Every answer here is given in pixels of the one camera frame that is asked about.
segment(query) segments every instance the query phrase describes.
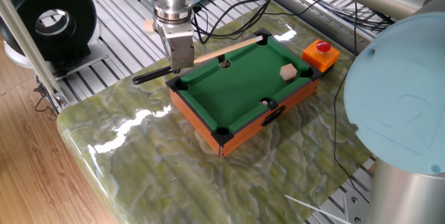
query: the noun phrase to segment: wooden floor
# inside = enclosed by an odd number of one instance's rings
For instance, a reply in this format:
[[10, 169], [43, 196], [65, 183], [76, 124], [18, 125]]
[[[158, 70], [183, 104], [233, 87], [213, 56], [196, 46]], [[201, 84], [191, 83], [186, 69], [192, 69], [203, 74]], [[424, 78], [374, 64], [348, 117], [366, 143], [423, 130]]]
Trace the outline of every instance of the wooden floor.
[[11, 62], [0, 39], [0, 224], [114, 223], [50, 113], [34, 110], [36, 87], [33, 72]]

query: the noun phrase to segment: green felt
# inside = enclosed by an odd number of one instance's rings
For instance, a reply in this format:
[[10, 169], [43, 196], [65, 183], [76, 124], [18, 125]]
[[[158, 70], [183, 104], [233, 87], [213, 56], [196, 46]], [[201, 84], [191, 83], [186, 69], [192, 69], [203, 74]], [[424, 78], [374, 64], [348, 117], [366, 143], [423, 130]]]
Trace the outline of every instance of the green felt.
[[[180, 93], [214, 131], [224, 127], [233, 133], [268, 110], [261, 99], [279, 101], [310, 80], [300, 77], [308, 64], [271, 38], [266, 46], [250, 45], [225, 58], [231, 63], [228, 68], [215, 59], [181, 78], [188, 90]], [[297, 77], [284, 81], [280, 70], [289, 63]]]

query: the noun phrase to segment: metal rod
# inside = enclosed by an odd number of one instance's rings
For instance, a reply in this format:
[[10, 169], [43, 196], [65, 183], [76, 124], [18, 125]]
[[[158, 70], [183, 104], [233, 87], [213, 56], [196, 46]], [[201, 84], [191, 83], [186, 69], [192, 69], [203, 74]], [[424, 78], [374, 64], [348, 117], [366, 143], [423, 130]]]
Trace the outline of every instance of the metal rod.
[[[195, 65], [197, 65], [199, 63], [203, 63], [205, 61], [208, 61], [208, 60], [210, 60], [212, 58], [216, 58], [216, 57], [222, 56], [223, 54], [227, 54], [227, 53], [229, 53], [231, 51], [235, 51], [237, 49], [240, 49], [241, 47], [247, 47], [248, 45], [252, 45], [254, 43], [260, 42], [262, 40], [263, 40], [263, 36], [262, 35], [261, 36], [257, 36], [255, 38], [252, 38], [252, 39], [249, 39], [249, 40], [245, 40], [245, 41], [240, 42], [240, 43], [236, 43], [236, 44], [234, 44], [232, 46], [228, 46], [228, 47], [225, 47], [225, 48], [213, 51], [211, 53], [202, 55], [202, 56], [196, 58], [193, 61], [193, 63]], [[151, 81], [152, 79], [156, 79], [156, 78], [162, 77], [164, 75], [170, 74], [172, 72], [173, 72], [173, 70], [171, 69], [170, 66], [163, 67], [163, 68], [155, 70], [153, 72], [149, 72], [147, 74], [142, 74], [142, 75], [140, 75], [138, 77], [133, 78], [133, 84], [134, 85], [139, 85], [139, 84], [145, 83], [147, 81]]]
[[15, 10], [11, 0], [0, 0], [0, 16], [3, 18], [6, 26], [14, 36], [25, 56], [29, 59], [35, 73], [39, 76], [43, 86], [47, 88], [49, 95], [54, 93], [61, 93], [62, 90], [57, 84], [53, 74], [45, 63], [42, 54], [40, 53], [33, 38], [26, 29], [22, 19]]

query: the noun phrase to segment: wooden block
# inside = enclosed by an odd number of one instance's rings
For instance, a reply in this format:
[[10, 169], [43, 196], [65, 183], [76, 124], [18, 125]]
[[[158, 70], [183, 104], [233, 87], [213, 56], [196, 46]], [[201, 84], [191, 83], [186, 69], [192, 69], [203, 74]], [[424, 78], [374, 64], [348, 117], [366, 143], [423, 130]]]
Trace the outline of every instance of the wooden block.
[[297, 76], [297, 69], [292, 64], [284, 65], [281, 67], [280, 75], [284, 81], [290, 81]]
[[145, 21], [144, 21], [144, 30], [145, 30], [145, 32], [147, 32], [147, 33], [153, 33], [154, 32], [154, 25], [153, 25], [153, 23], [154, 23], [154, 19], [150, 19], [150, 18], [145, 19]]

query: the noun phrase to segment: light blue cover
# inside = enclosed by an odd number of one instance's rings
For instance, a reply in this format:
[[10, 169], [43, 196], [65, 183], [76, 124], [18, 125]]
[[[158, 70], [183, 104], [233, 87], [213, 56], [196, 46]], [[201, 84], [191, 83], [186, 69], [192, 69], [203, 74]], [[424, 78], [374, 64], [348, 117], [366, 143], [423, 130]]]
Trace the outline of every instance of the light blue cover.
[[411, 173], [445, 172], [445, 13], [381, 33], [353, 63], [344, 102], [377, 157]]

